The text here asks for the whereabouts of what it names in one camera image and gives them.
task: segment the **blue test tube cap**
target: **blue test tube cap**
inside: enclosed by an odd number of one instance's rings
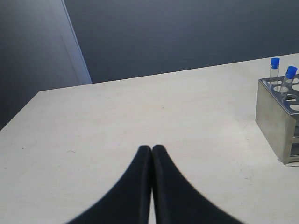
[[[288,79],[293,79],[296,75],[297,68],[294,66],[289,66],[288,70],[286,71],[285,77]]]
[[[278,57],[273,57],[271,58],[271,68],[273,69],[278,69],[279,66],[279,58]]]

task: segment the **test tube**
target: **test tube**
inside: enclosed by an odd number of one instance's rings
[[[278,84],[278,72],[279,72],[279,58],[273,57],[271,58],[270,64],[270,84]]]
[[[288,95],[288,91],[292,87],[292,82],[293,82],[293,79],[296,75],[296,72],[297,72],[296,67],[289,66],[286,73],[285,73],[284,81],[282,82],[280,90],[279,90],[279,93],[281,94],[281,98],[283,100],[286,99],[286,97]]]

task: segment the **test tube rack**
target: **test tube rack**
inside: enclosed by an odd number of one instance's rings
[[[284,77],[276,84],[258,80],[256,123],[283,164],[299,161],[299,75],[294,78],[286,100],[279,94]]]

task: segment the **table surface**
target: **table surface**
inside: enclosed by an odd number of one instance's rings
[[[299,67],[281,56],[280,71]],[[39,92],[0,132],[0,223],[64,223],[99,200],[140,145],[246,223],[297,224],[299,167],[255,123],[270,59]],[[155,223],[151,211],[150,223]]]

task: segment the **gray wall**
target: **gray wall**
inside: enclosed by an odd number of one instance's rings
[[[93,82],[299,52],[298,0],[65,0]]]
[[[39,91],[79,85],[58,22],[49,0],[0,1],[0,126]]]

